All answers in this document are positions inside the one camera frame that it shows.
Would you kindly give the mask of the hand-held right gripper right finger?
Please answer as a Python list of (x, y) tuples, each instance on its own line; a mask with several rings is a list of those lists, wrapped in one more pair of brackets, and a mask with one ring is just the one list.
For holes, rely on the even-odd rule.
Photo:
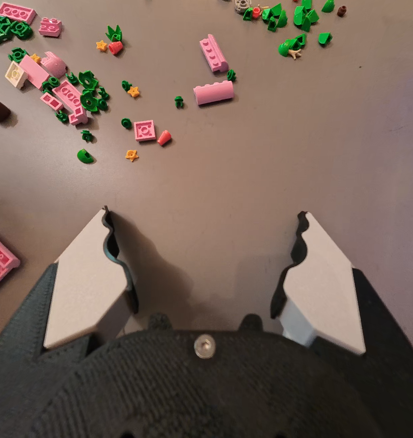
[(298, 215), (292, 262), (282, 269), (270, 317), (282, 336), (310, 348), (317, 337), (366, 352), (353, 264), (309, 210)]

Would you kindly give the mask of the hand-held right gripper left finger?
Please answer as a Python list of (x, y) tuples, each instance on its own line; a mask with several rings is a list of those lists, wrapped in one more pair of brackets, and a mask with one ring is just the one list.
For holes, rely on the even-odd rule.
[(118, 255), (112, 215), (104, 206), (56, 259), (45, 348), (86, 334), (101, 342), (121, 334), (139, 311), (139, 297), (132, 271)]

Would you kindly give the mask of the scattered green plant pieces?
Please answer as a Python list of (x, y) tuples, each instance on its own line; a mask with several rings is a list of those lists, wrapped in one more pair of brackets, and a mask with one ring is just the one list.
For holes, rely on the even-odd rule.
[[(9, 41), (14, 35), (20, 39), (28, 39), (33, 35), (31, 22), (34, 19), (33, 8), (18, 8), (8, 5), (0, 10), (0, 44)], [(59, 36), (62, 22), (52, 17), (43, 17), (39, 32), (45, 36)], [(96, 42), (98, 50), (118, 54), (123, 45), (123, 31), (108, 26), (107, 36), (109, 44), (104, 39)], [(199, 41), (201, 48), (213, 69), (213, 72), (226, 72), (226, 79), (222, 82), (197, 85), (194, 88), (195, 100), (199, 106), (230, 100), (235, 97), (233, 82), (236, 72), (229, 69), (229, 63), (220, 50), (214, 35), (208, 33), (207, 38)], [(87, 112), (108, 110), (109, 94), (99, 84), (99, 79), (92, 70), (84, 70), (76, 75), (68, 72), (67, 63), (52, 51), (46, 51), (46, 57), (28, 54), (22, 47), (14, 47), (8, 54), (11, 66), (6, 70), (6, 79), (18, 90), (22, 88), (25, 81), (30, 81), (43, 94), (40, 97), (50, 106), (61, 122), (71, 125), (87, 123)], [(11, 115), (11, 110), (0, 103), (0, 122)], [(136, 141), (157, 140), (155, 122), (138, 120), (132, 122), (130, 118), (123, 118), (121, 125), (127, 129), (135, 129)]]

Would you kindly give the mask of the pink curved long brick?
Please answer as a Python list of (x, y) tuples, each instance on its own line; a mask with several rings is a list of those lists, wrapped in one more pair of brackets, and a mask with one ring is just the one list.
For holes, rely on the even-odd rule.
[(199, 106), (229, 100), (235, 97), (233, 82), (225, 79), (222, 82), (197, 85), (194, 88), (195, 100)]
[(199, 45), (213, 72), (229, 70), (229, 63), (213, 33), (208, 33), (207, 38), (201, 39)]

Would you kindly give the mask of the white square tile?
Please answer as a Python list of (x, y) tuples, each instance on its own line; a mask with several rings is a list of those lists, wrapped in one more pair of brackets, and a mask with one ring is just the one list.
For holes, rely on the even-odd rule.
[(24, 82), (28, 79), (28, 73), (17, 61), (11, 61), (5, 78), (18, 90), (24, 87)]

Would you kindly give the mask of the cluster of green leaf pieces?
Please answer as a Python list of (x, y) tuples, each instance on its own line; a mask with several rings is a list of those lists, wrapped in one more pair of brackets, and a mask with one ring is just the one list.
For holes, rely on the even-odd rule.
[[(273, 7), (269, 5), (253, 5), (244, 14), (244, 20), (256, 20), (261, 19), (267, 29), (275, 32), (276, 29), (285, 28), (288, 25), (288, 13), (282, 2), (275, 4)], [(297, 36), (286, 38), (284, 42), (279, 44), (278, 51), (284, 57), (298, 59), (303, 54), (303, 48), (307, 45), (307, 35), (319, 22), (320, 16), (317, 10), (313, 7), (313, 1), (301, 1), (292, 14), (292, 23), (301, 29), (303, 32)]]

